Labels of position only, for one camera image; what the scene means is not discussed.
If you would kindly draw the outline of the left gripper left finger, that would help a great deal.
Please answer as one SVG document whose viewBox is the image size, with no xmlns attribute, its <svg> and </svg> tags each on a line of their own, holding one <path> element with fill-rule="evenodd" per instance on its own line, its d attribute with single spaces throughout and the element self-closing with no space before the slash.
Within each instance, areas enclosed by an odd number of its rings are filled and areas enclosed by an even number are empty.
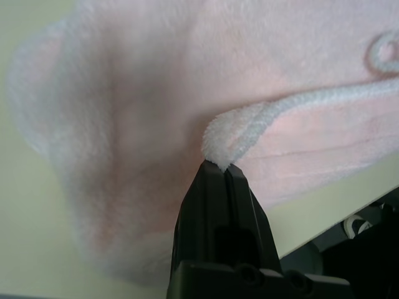
<svg viewBox="0 0 399 299">
<path fill-rule="evenodd" d="M 216 234 L 229 222 L 224 174 L 203 161 L 180 206 L 173 234 L 170 278 L 181 262 L 228 266 Z"/>
</svg>

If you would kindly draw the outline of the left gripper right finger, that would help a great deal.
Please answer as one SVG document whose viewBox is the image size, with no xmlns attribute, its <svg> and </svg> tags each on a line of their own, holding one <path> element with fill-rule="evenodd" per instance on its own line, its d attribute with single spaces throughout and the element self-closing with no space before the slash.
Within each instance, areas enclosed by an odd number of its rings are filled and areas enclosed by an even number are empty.
<svg viewBox="0 0 399 299">
<path fill-rule="evenodd" d="M 230 166 L 226 171 L 226 189 L 231 222 L 238 233 L 233 245 L 238 251 L 238 262 L 280 272 L 281 264 L 267 216 L 237 166 Z"/>
</svg>

